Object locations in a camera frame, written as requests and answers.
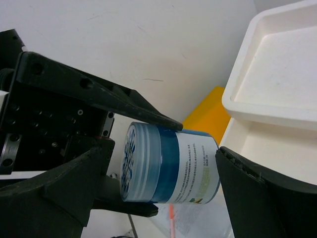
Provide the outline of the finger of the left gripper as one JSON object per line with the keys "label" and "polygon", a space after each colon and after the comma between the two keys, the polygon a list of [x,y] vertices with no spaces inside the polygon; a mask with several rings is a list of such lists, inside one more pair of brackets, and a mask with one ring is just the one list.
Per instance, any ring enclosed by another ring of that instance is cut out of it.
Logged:
{"label": "finger of the left gripper", "polygon": [[104,175],[100,177],[93,209],[108,210],[141,217],[153,217],[158,207],[144,202],[124,202],[120,194],[119,180]]}

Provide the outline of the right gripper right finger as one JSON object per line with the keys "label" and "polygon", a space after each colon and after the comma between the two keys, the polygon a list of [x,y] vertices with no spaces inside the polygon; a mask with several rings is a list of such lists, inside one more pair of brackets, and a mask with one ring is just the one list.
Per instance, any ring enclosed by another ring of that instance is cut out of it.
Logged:
{"label": "right gripper right finger", "polygon": [[236,238],[315,238],[317,187],[220,147],[215,154]]}

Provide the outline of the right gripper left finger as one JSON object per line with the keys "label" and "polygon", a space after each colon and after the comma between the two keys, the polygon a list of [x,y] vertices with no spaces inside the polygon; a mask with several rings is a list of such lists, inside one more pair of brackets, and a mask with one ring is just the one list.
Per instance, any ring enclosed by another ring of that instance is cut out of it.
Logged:
{"label": "right gripper left finger", "polygon": [[2,238],[79,238],[91,210],[109,210],[99,197],[102,169],[113,147],[94,147],[32,178],[0,181]]}

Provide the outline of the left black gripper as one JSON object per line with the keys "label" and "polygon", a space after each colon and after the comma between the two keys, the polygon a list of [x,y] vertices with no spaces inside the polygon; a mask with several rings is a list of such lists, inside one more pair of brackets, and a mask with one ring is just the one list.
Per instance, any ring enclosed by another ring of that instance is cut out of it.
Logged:
{"label": "left black gripper", "polygon": [[138,91],[35,52],[0,34],[0,173],[47,171],[110,135],[114,114],[181,131]]}

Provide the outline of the blue cleaning gel jar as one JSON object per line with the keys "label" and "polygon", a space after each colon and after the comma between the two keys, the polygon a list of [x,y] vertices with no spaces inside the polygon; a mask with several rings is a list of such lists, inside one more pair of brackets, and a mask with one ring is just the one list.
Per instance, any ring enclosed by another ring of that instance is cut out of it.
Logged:
{"label": "blue cleaning gel jar", "polygon": [[125,202],[206,204],[220,179],[218,144],[205,132],[130,124],[123,150],[120,193]]}

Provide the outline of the white drawer cabinet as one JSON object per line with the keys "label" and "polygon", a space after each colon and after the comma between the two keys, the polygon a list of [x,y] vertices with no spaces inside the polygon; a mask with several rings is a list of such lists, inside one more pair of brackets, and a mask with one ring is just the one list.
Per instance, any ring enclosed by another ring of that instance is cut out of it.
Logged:
{"label": "white drawer cabinet", "polygon": [[316,1],[272,8],[251,20],[222,104],[235,119],[316,130]]}

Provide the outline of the white top drawer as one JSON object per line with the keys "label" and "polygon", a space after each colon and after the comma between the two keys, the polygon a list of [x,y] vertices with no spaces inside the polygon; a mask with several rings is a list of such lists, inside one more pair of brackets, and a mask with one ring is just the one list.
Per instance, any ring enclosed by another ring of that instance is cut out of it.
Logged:
{"label": "white top drawer", "polygon": [[317,183],[317,133],[231,118],[221,146],[271,170]]}

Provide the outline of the orange pen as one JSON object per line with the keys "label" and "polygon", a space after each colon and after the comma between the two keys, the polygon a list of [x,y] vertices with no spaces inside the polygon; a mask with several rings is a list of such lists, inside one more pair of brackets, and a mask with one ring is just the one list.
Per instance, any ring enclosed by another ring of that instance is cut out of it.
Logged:
{"label": "orange pen", "polygon": [[170,220],[170,237],[175,238],[174,212],[173,205],[169,205],[169,220]]}

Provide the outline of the yellow plastic folder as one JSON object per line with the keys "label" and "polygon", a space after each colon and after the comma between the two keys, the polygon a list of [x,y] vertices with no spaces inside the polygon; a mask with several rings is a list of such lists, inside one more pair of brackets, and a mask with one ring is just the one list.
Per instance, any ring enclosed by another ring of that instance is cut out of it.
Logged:
{"label": "yellow plastic folder", "polygon": [[184,120],[184,129],[206,132],[219,144],[230,121],[222,105],[223,92],[223,87],[215,87]]}

